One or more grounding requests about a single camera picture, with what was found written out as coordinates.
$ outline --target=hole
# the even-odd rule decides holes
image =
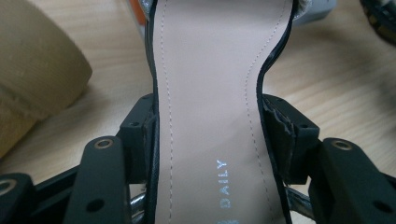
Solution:
[[[101,210],[104,205],[105,205],[105,201],[103,201],[102,199],[95,199],[92,202],[87,204],[86,209],[87,209],[87,212],[94,213],[94,212]]]
[[[17,181],[14,179],[0,180],[0,196],[12,191],[17,186]]]
[[[97,148],[97,149],[104,149],[104,148],[108,148],[108,147],[111,147],[111,146],[113,146],[113,140],[111,140],[111,139],[102,139],[102,140],[99,140],[99,141],[97,141],[96,143],[95,143],[95,147]]]
[[[386,203],[383,203],[380,201],[374,201],[373,205],[376,209],[380,210],[381,212],[388,213],[388,214],[393,213],[392,208],[389,205],[387,205]]]
[[[343,150],[352,149],[352,145],[350,145],[348,142],[344,142],[344,141],[340,141],[340,140],[332,141],[332,145],[334,147],[338,147],[339,149],[343,149]]]

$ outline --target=beige insole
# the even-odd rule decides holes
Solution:
[[[257,79],[291,0],[168,0],[156,8],[156,223],[285,223]]]

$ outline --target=insole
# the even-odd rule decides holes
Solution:
[[[156,223],[285,223],[257,105],[291,0],[158,1]]]

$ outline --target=table surface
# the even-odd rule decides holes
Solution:
[[[152,78],[125,0],[32,2],[68,33],[93,70],[72,106],[38,123],[0,161],[0,174],[22,172],[39,183],[78,165],[93,138],[114,135],[139,97],[152,92]],[[293,28],[263,91],[313,120],[320,139],[352,141],[381,172],[396,176],[395,59],[396,48],[375,34],[359,1],[339,1],[325,20]]]

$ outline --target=stitching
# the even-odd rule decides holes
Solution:
[[[260,58],[260,56],[262,55],[262,53],[264,52],[264,50],[266,49],[268,44],[273,39],[273,37],[274,37],[274,35],[275,35],[276,31],[277,31],[277,28],[278,28],[280,22],[282,21],[282,18],[283,18],[284,12],[285,12],[285,7],[286,7],[286,0],[283,2],[282,13],[281,13],[281,15],[279,17],[279,20],[277,21],[277,24],[275,26],[274,31],[271,33],[271,35],[268,38],[267,42],[265,42],[265,44],[262,47],[262,49],[260,50],[260,52],[256,55],[256,58],[251,63],[251,65],[250,65],[250,67],[249,67],[249,69],[247,71],[247,76],[246,76],[246,80],[245,80],[245,103],[246,103],[246,106],[247,106],[247,117],[248,117],[248,120],[249,120],[249,123],[250,123],[251,138],[253,140],[254,147],[256,149],[257,161],[259,163],[260,171],[262,172],[262,181],[263,181],[264,186],[265,186],[265,193],[266,193],[266,198],[267,198],[267,202],[268,202],[268,205],[269,205],[271,222],[274,222],[274,213],[273,213],[273,208],[272,208],[271,203],[270,203],[270,198],[269,198],[269,194],[268,194],[268,187],[267,187],[267,183],[265,181],[264,171],[262,169],[262,161],[260,160],[259,150],[258,150],[258,147],[257,147],[256,138],[255,138],[254,132],[253,132],[253,123],[252,123],[252,120],[251,120],[250,110],[249,110],[249,105],[248,105],[248,79],[250,77],[251,70],[252,70],[253,66],[256,64],[257,60]]]
[[[170,169],[170,176],[169,176],[169,182],[170,182],[170,188],[169,188],[169,219],[168,223],[171,223],[172,221],[172,198],[173,198],[173,143],[174,143],[174,138],[173,138],[173,130],[172,130],[172,105],[171,105],[171,92],[169,88],[169,78],[168,78],[168,73],[166,71],[166,66],[165,66],[165,58],[164,58],[164,50],[163,50],[163,29],[164,29],[164,21],[165,21],[165,12],[166,12],[166,6],[167,6],[168,1],[165,1],[165,5],[163,6],[163,17],[161,20],[161,55],[162,55],[162,65],[163,65],[163,73],[165,74],[165,81],[166,81],[166,91],[167,91],[167,97],[168,97],[168,108],[169,108],[169,131],[171,134],[171,143],[170,143],[170,149],[171,149],[171,158],[170,158],[170,164],[171,164],[171,169]]]

